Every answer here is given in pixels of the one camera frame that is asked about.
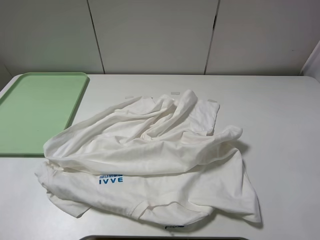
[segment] white table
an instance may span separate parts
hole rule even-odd
[[[243,128],[235,146],[255,188],[263,226],[214,214],[199,225],[165,230],[90,209],[76,219],[54,206],[34,171],[43,158],[0,158],[0,239],[79,240],[85,236],[319,239],[320,84],[298,76],[89,75],[73,123],[125,101],[191,89],[221,104],[215,130]],[[1,91],[0,96],[17,79]]]

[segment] white t-shirt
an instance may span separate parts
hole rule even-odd
[[[260,222],[256,193],[229,141],[213,129],[219,104],[188,90],[179,101],[137,97],[71,126],[44,145],[36,172],[49,199],[74,217],[90,207],[166,226],[214,209]]]

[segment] plastic tray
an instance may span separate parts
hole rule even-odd
[[[26,73],[0,98],[0,156],[43,155],[44,143],[73,120],[85,73]]]

